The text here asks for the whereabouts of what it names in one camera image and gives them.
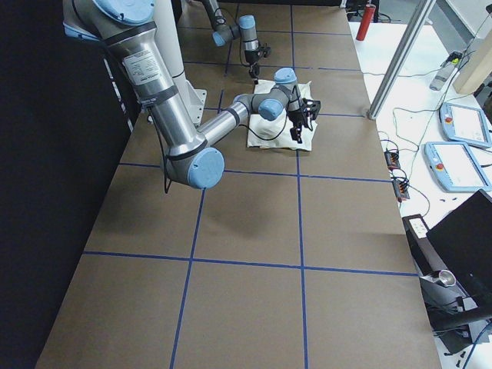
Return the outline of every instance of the red cylinder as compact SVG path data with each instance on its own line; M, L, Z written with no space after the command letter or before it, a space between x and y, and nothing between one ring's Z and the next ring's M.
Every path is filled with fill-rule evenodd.
M367 30L369 29L369 24L374 18L374 12L376 11L376 5L367 4L364 10L364 16L362 17L361 25L359 26L359 32L357 32L356 39L358 41L363 41L366 38Z

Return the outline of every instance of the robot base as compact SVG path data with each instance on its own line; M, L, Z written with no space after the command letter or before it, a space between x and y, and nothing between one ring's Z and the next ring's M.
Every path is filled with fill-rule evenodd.
M207 90L194 89L188 80L186 81L186 85L189 96L189 104L186 104L186 110L188 110L194 126L198 127L201 124L205 100L207 99Z

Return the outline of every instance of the blue tape line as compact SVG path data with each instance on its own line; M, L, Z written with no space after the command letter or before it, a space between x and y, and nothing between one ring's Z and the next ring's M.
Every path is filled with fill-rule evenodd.
M194 258L193 261L197 263L244 265L248 267L301 269L299 265L257 263L252 261L215 260L215 259L203 259L203 258Z
M327 67L318 67L318 69L322 71L361 71L360 69L350 69L350 68L327 68Z
M229 63L229 65L233 65L234 67L241 67L243 65L238 64L238 63ZM269 65L269 64L261 64L261 67L266 67L266 68L292 68L292 65Z
M268 33L291 33L290 31L271 31L271 30L264 30L264 31L257 30L256 32L257 33L261 33L261 32L268 32Z
M336 180L340 180L340 181L391 183L390 179L334 177L334 176L330 176L330 175L301 175L301 177L302 178L316 178L316 179L336 179Z
M166 255L152 255L152 254L129 254L124 252L107 252L107 251L83 251L85 255L95 256L109 256L120 258L143 258L143 259L156 259L156 260L170 260L170 261L190 261L190 258L183 258L179 256L166 256ZM379 274L379 275L395 275L403 277L417 277L416 273L407 273L403 271L372 271L366 269L350 269L350 268L329 268L329 267L313 267L313 266L300 266L289 264L272 264L272 263L260 263L253 261L235 261L235 260L217 260L206 258L193 258L193 262L204 264L227 264L227 265L244 265L250 267L263 267L263 268L282 268L282 269L294 269L309 271L333 271L338 273L355 273L355 274Z
M236 21L236 19L238 19L238 14L239 14L239 3L238 3L238 5L236 5L236 14L234 15L234 21ZM232 42L233 41L234 40L232 40L229 43L228 60L225 62L224 77L227 77L228 72L229 72L229 62L231 61L231 51L232 51Z
M376 275L395 275L400 277L418 277L417 273L406 273L402 271L371 271L365 269L346 269L346 268L325 268L325 267L304 267L309 271L336 271L338 273L352 274L376 274Z
M222 98L224 97L224 89L221 89L221 95L218 98L217 114L222 111Z
M332 36L352 36L351 33L334 33L334 32L294 32L299 35L332 35Z
M183 297L181 298L181 307L179 309L178 326L176 327L176 334L175 334L175 344L173 345L172 348L171 363L169 365L170 369L173 369L175 367L176 352L178 351L179 334L181 333L181 322L183 321L183 313L185 311L186 296L188 294L188 285L190 283L190 276L191 276L191 267L193 265L194 248L196 247L197 244L198 230L200 228L200 220L201 220L201 213L203 210L204 199L205 199L205 190L202 190L200 206L198 207L197 223L194 228L193 244L191 246L190 259L188 262L188 271L186 272L186 281L184 282Z
M178 26L177 28L182 28L182 29L204 29L204 30L209 30L210 28L207 27L193 27L193 26ZM274 31L274 30L262 30L256 31L257 33L261 32L268 32L268 33L291 33L290 31ZM334 36L352 36L350 33L335 33L335 32L301 32L301 31L296 31L293 32L295 34L302 34L302 35L334 35Z
M150 164L138 164L138 163L120 163L120 165L132 166L132 167L142 167L142 168L160 168L160 165L150 165ZM269 171L236 171L233 169L224 169L224 173L234 173L238 175L273 175L281 177L297 177L296 174L291 173L274 173ZM352 177L336 177L332 175L301 175L301 178L315 178L315 179L333 179L339 181L362 181L362 182L379 182L379 183L391 183L389 179L375 179L375 178L352 178Z
M227 65L226 63L216 63L213 61L183 61L183 64L198 64L198 65Z
M362 114L338 114L338 113L319 113L318 115L327 117L351 117L351 118L366 118Z
M304 369L309 368L308 353L308 319L306 314L306 282L304 273L304 239L302 228L302 194L301 194L301 161L299 151L296 154L296 166L298 171L298 214L299 214L299 251L301 253L301 293L302 293L302 328L304 339Z
M160 168L160 165L153 164L139 164L139 163L119 163L119 165L127 166L127 167L142 167L142 168Z
M180 258L178 256L164 255L146 255L146 254L126 254L121 252L106 252L106 251L83 251L84 255L99 255L99 256L115 256L120 258L141 258L141 259L158 259L158 260L174 260L174 261L189 261L189 258Z
M288 174L288 173L272 173L268 171L235 171L232 169L225 169L225 173L236 173L240 175L279 175L283 177L297 177L298 175L295 174Z
M292 5L291 7L291 42L292 42L292 68L295 70L295 57L294 57L294 16L292 13Z
M178 27L176 27L177 29L180 29L180 28L183 28L183 29L205 29L207 31L210 30L209 27L193 27L193 26L184 26L184 25L179 25Z

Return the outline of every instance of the black curtain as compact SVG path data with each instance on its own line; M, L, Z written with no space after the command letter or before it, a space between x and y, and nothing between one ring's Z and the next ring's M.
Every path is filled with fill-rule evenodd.
M0 368L22 369L42 351L139 107L113 68L123 113L104 50L65 37L61 0L3 0L0 12Z

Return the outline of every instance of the folded fabric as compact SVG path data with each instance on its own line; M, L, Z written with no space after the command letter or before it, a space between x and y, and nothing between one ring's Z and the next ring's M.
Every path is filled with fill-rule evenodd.
M254 89L255 94L266 94L275 83L273 81L259 80ZM299 84L299 90L301 97L311 99L311 82L306 84ZM274 121L267 121L263 119L259 114L253 114L249 119L249 128L254 131L261 138L273 138L280 131L282 133L272 141L265 141L259 137L256 137L251 131L248 132L248 147L260 147L260 148L290 148L292 150L305 150L311 151L311 141L314 133L316 132L316 121L311 121L313 131L307 128L302 129L302 144L298 144L292 140L290 129L293 127L292 121L287 118L285 110Z

